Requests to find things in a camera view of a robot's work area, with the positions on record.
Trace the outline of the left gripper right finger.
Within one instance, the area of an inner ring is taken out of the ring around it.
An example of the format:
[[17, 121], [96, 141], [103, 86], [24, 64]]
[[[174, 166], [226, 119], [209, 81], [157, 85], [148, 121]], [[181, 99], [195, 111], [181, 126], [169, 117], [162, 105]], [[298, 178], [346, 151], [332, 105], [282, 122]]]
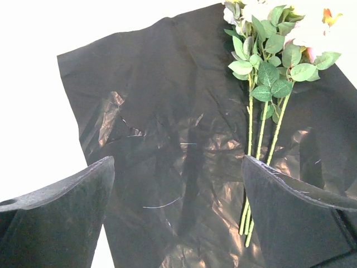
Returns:
[[356, 200], [278, 172], [252, 156], [245, 191], [266, 267], [356, 267]]

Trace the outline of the black wrapping paper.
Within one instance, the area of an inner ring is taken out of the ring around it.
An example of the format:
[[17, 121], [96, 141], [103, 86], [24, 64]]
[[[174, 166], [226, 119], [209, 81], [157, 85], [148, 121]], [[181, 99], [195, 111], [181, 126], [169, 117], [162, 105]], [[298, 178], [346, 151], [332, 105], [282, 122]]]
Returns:
[[88, 164], [115, 161], [115, 267], [266, 267], [239, 234], [248, 85], [220, 4], [59, 55]]

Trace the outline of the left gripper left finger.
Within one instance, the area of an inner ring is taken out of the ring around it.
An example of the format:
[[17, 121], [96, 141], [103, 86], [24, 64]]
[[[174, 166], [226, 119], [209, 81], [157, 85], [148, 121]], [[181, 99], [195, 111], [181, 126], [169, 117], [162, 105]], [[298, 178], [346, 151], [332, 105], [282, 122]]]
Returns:
[[91, 267], [114, 183], [114, 158], [1, 202], [1, 267]]

